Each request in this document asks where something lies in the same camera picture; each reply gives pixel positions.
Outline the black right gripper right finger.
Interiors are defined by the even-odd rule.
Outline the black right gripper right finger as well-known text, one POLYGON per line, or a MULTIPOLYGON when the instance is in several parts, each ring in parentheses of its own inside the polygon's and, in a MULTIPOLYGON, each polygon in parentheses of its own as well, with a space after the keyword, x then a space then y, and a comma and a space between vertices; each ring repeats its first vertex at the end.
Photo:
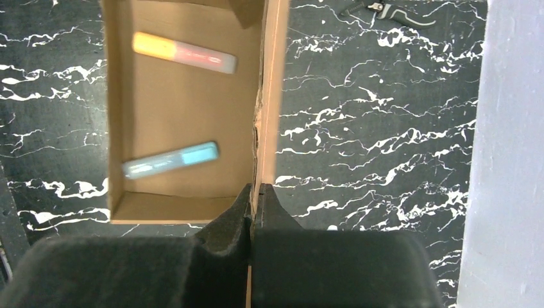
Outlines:
POLYGON ((269 184, 252 214, 253 307, 443 306, 412 232, 305 229, 269 184))

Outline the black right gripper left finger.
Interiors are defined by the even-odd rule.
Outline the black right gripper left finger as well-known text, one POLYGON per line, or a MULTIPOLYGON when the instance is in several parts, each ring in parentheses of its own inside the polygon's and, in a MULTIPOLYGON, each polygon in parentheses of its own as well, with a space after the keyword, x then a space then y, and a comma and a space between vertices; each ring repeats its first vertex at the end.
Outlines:
POLYGON ((2 307, 244 307, 251 225, 246 185, 187 237, 57 237, 37 242, 2 307))

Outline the blue highlighter marker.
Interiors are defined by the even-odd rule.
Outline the blue highlighter marker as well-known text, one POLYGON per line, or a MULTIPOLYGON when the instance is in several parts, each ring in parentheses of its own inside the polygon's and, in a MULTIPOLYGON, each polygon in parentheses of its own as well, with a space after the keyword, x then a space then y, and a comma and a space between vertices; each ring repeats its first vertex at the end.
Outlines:
POLYGON ((121 167, 126 178, 135 180, 214 161, 218 158, 219 148, 217 144, 215 142, 205 142, 179 150, 127 161, 121 167))

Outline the brown cardboard box sheet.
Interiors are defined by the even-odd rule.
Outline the brown cardboard box sheet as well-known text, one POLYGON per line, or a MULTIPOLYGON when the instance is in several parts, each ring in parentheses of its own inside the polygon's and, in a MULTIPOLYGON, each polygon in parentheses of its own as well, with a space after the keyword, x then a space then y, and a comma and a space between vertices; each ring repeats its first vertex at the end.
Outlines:
POLYGON ((275 178, 288 1, 102 1, 108 208, 117 224, 208 223, 275 178), (233 74, 136 53, 133 34, 234 55, 233 74), (219 158, 130 180, 122 164, 215 142, 219 158))

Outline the orange pink highlighter marker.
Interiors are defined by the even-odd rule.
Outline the orange pink highlighter marker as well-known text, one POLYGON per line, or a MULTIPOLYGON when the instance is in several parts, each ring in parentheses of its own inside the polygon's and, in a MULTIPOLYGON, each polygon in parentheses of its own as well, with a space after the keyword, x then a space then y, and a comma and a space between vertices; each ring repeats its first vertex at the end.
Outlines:
POLYGON ((132 48, 141 55, 219 73, 233 74, 237 67, 234 55, 143 32, 133 34, 132 48))

